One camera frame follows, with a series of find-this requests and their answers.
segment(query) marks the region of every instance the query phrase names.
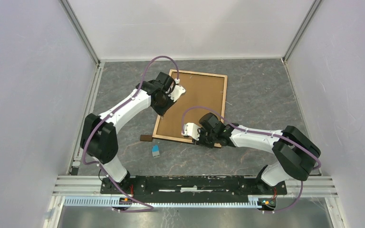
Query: white panel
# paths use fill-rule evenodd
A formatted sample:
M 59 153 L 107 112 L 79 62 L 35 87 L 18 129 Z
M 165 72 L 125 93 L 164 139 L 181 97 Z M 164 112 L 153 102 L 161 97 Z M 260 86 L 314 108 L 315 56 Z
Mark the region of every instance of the white panel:
M 42 226 L 94 68 L 59 1 L 0 1 L 0 228 Z
M 101 59 L 281 57 L 312 0 L 70 0 Z
M 365 227 L 365 1 L 324 1 L 288 69 L 349 226 Z

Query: cork board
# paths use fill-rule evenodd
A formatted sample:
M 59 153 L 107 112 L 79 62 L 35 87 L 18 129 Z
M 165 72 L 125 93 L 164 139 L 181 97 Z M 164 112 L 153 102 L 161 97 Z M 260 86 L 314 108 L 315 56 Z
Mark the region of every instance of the cork board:
M 172 78 L 176 78 L 177 71 L 170 70 L 169 75 Z M 208 107 L 219 112 L 224 117 L 227 87 L 226 75 L 180 70 L 180 85 L 185 88 L 185 94 L 167 110 L 163 117 L 157 116 L 153 138 L 192 143 L 191 137 L 184 138 L 181 135 L 181 118 L 184 111 L 193 106 Z M 208 112 L 208 110 L 200 108 L 192 109 L 185 115 L 184 123 L 199 125 L 199 119 Z

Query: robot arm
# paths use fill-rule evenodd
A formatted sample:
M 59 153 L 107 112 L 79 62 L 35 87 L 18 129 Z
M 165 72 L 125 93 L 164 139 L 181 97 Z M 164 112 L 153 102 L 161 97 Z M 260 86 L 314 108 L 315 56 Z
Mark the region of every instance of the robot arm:
M 140 111 L 152 107 L 159 115 L 165 112 L 185 93 L 185 89 L 178 85 L 179 80 L 173 79 L 165 73 L 160 73 L 155 80 L 143 81 L 142 88 L 136 96 L 138 85 L 123 101 L 100 115 L 89 114 L 85 118 L 80 146 L 85 147 L 87 138 L 92 130 L 102 120 L 102 117 L 112 115 L 94 134 L 87 148 L 87 154 L 99 161 L 116 182 L 121 182 L 128 171 L 117 157 L 117 134 L 120 129 Z
M 183 135 L 192 137 L 196 145 L 213 148 L 215 143 L 231 147 L 251 147 L 258 150 L 273 153 L 278 161 L 273 165 L 264 167 L 258 174 L 264 183 L 275 186 L 281 181 L 294 178 L 300 181 L 307 180 L 316 161 L 302 152 L 297 147 L 282 140 L 278 136 L 288 137 L 310 151 L 317 158 L 320 157 L 320 150 L 296 127 L 287 126 L 285 130 L 258 130 L 233 123 L 234 126 L 247 131 L 269 133 L 272 136 L 248 133 L 232 126 L 224 125 L 218 118 L 208 113 L 199 120 L 198 126 L 194 123 L 187 123 L 184 126 Z

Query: gray floor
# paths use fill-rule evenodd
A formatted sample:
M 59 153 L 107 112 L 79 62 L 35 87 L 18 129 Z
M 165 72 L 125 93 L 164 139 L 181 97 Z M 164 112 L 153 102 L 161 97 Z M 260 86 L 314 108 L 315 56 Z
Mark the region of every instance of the gray floor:
M 305 132 L 289 78 L 280 59 L 186 60 L 177 61 L 181 70 L 228 76 L 225 116 L 233 123 L 258 129 L 296 126 Z M 139 83 L 147 62 L 106 63 L 94 113 L 108 110 L 123 100 Z M 160 71 L 168 73 L 170 61 L 155 62 L 146 80 Z M 190 144 L 154 140 L 140 142 L 141 134 L 152 134 L 156 113 L 146 109 L 119 132 L 118 156 L 131 175 L 256 175 L 274 155 L 250 148 L 207 149 Z M 160 158 L 153 158 L 157 144 Z M 79 175 L 97 175 L 94 165 L 81 166 Z

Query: black mounting bar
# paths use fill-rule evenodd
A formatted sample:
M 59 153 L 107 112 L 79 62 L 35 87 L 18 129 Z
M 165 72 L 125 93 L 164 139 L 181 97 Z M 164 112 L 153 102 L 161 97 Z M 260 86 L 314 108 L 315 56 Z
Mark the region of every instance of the black mounting bar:
M 259 180 L 246 176 L 135 176 L 122 181 L 122 188 L 148 203 L 248 202 L 248 195 L 286 195 L 285 182 L 260 190 Z M 120 194 L 108 178 L 101 194 Z

